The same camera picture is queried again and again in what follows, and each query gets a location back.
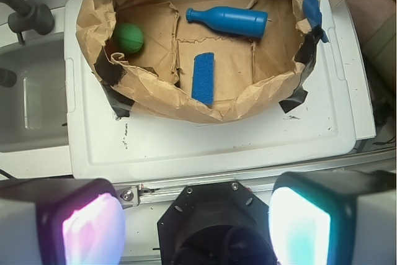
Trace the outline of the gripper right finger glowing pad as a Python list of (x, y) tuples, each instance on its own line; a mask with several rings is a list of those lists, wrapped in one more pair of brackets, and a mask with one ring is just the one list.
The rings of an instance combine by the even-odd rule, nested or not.
[(269, 233), (281, 264), (396, 264), (396, 174), (285, 172)]

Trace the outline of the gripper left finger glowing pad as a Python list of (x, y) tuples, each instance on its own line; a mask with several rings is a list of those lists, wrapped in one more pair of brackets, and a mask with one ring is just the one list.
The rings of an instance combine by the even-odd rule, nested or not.
[(125, 238), (106, 179), (1, 181), (1, 264), (118, 264)]

